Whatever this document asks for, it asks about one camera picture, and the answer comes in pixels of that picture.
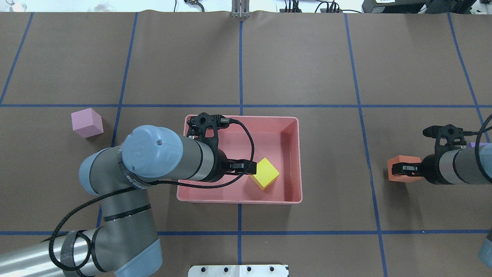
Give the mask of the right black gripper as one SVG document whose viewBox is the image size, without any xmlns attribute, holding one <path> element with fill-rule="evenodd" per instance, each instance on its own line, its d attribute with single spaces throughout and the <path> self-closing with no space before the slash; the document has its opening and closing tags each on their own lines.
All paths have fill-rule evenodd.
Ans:
<svg viewBox="0 0 492 277">
<path fill-rule="evenodd" d="M 426 156 L 421 163 L 402 163 L 401 173 L 410 177 L 424 177 L 431 184 L 442 184 L 435 154 Z"/>
</svg>

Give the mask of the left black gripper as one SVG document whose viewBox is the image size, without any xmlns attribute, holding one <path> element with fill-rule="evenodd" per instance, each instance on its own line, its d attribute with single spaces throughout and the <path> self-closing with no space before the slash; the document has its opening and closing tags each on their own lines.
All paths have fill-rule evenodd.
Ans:
<svg viewBox="0 0 492 277">
<path fill-rule="evenodd" d="M 256 175 L 257 163 L 251 160 L 230 160 L 222 150 L 213 151 L 211 182 L 217 182 L 225 175 Z"/>
</svg>

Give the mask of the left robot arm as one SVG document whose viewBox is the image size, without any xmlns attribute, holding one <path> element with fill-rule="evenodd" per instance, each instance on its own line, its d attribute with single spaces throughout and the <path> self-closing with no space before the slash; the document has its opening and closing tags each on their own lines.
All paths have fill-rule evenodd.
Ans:
<svg viewBox="0 0 492 277">
<path fill-rule="evenodd" d="M 218 129 L 191 124 L 188 136 L 153 125 L 83 161 L 79 180 L 95 196 L 70 211 L 46 240 L 1 255 L 2 277 L 148 277 L 162 250 L 147 189 L 159 184 L 222 188 L 256 171 L 253 157 L 228 159 Z"/>
</svg>

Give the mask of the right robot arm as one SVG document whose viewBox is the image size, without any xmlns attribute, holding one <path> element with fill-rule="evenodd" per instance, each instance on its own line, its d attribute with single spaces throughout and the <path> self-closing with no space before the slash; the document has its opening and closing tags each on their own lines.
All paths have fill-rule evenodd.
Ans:
<svg viewBox="0 0 492 277">
<path fill-rule="evenodd" d="M 389 176 L 422 177 L 431 184 L 491 184 L 491 144 L 432 154 L 415 162 L 393 162 Z"/>
</svg>

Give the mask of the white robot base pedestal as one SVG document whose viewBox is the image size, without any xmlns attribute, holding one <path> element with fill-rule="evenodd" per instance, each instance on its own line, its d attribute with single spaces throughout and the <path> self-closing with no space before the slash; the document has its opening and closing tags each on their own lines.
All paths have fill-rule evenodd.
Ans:
<svg viewBox="0 0 492 277">
<path fill-rule="evenodd" d="M 197 265 L 188 270 L 188 277 L 289 277 L 288 265 Z"/>
</svg>

